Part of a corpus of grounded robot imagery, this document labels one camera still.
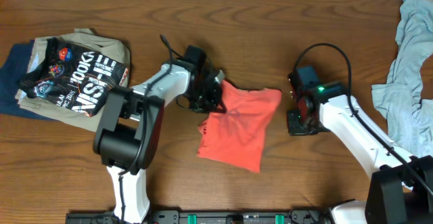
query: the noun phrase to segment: light blue cloth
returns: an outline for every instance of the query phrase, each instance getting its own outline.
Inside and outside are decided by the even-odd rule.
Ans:
[[[433,1],[403,0],[400,13],[397,59],[386,84],[372,86],[373,104],[391,139],[418,157],[433,155],[433,100],[421,99],[419,73],[433,53]]]

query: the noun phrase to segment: wooden table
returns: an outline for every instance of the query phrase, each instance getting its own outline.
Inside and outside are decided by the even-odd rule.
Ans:
[[[400,5],[401,0],[2,0],[0,61],[14,43],[93,28],[130,48],[136,85],[168,57],[160,33],[178,51],[199,45],[239,88],[278,88],[283,99],[267,129],[260,174],[198,158],[197,126],[206,116],[168,107],[147,175],[152,203],[184,210],[327,206],[366,199],[369,180],[332,133],[288,135],[286,110],[295,105],[287,74],[309,45],[340,46],[352,62],[353,94],[386,130],[370,86],[384,83],[396,57]],[[330,48],[312,50],[308,63],[324,81],[347,80],[344,60]],[[426,64],[422,74],[431,88],[433,65]],[[433,96],[431,90],[424,95]],[[60,122],[0,115],[0,223],[63,223],[71,210],[113,207],[111,178],[93,153],[92,139],[92,132]]]

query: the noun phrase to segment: red cloth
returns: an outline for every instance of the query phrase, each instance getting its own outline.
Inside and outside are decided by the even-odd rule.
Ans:
[[[276,89],[243,91],[223,81],[225,114],[210,113],[199,126],[203,135],[198,156],[260,172],[265,129],[280,101]]]

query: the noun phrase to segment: navy blue fabric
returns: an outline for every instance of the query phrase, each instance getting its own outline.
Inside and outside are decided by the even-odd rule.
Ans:
[[[20,86],[20,79],[27,73],[34,41],[29,44],[15,44],[0,68],[0,114],[9,114],[26,118],[52,120],[28,110],[21,109],[15,95]]]

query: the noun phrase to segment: wooden tabletop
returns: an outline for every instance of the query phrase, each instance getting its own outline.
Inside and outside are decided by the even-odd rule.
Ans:
[[[2,0],[0,65],[14,43],[92,28],[120,39],[132,54],[131,85],[168,57],[165,34],[182,52],[206,50],[239,88],[283,92],[267,129],[260,174],[198,158],[197,126],[206,115],[166,109],[159,148],[147,172],[152,204],[184,210],[289,209],[367,197],[367,175],[332,133],[290,137],[294,108],[286,79],[300,52],[318,42],[340,46],[352,63],[353,95],[386,130],[371,85],[384,83],[396,57],[401,0]],[[307,54],[323,81],[346,83],[340,55]],[[433,64],[422,69],[433,85]],[[433,96],[432,90],[424,95]],[[92,150],[93,133],[60,122],[0,115],[0,223],[63,223],[71,210],[115,205],[112,181]]]

